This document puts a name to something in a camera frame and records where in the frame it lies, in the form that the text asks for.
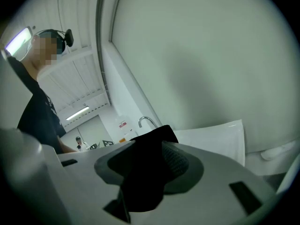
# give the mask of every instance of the white curved wall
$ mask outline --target white curved wall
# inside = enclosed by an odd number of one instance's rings
[[[299,48],[269,0],[120,0],[112,42],[163,124],[242,119],[247,152],[299,135]]]

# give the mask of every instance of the faucet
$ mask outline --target faucet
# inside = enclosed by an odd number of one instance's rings
[[[139,119],[139,127],[140,127],[140,128],[142,127],[142,120],[143,120],[143,119],[148,119],[148,120],[153,124],[153,126],[154,126],[155,128],[157,128],[156,124],[154,123],[154,121],[153,121],[150,117],[141,117],[141,118]]]

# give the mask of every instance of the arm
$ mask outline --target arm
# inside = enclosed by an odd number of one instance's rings
[[[69,152],[76,152],[75,150],[71,149],[70,147],[66,146],[65,144],[63,144],[63,142],[61,141],[60,137],[57,136],[58,141],[60,142],[60,147],[62,149],[62,151],[64,153],[69,153]]]

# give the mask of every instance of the person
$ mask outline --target person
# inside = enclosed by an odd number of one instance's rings
[[[76,137],[76,142],[78,144],[77,149],[82,152],[90,149],[90,146],[87,142],[81,142],[81,137]]]
[[[38,73],[51,65],[57,54],[65,48],[62,37],[55,32],[41,32],[35,35],[24,58],[18,61],[5,51],[8,62],[31,91],[32,97],[27,104],[18,124],[18,129],[38,139],[41,144],[50,145],[57,154],[75,152],[63,144],[61,137],[66,134],[51,99],[40,88]]]

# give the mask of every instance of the black cloth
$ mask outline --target black cloth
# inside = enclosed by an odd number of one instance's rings
[[[57,154],[63,153],[57,136],[62,137],[66,131],[60,123],[51,99],[39,87],[38,82],[29,75],[21,62],[14,57],[9,57],[8,61],[32,93],[18,128],[37,138],[41,144],[52,146]]]

